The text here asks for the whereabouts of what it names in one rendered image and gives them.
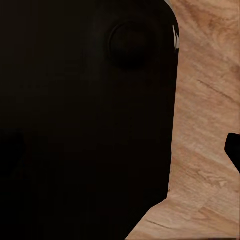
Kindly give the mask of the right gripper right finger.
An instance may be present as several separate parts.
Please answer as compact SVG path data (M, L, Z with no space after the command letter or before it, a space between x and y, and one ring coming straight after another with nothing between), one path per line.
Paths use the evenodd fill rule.
M224 149L237 170L240 172L240 135L229 133Z

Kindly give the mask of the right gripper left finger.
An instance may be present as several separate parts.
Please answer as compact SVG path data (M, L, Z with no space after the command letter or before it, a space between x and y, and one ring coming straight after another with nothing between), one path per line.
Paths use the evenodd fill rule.
M25 152L25 142L21 133L0 138L0 192Z

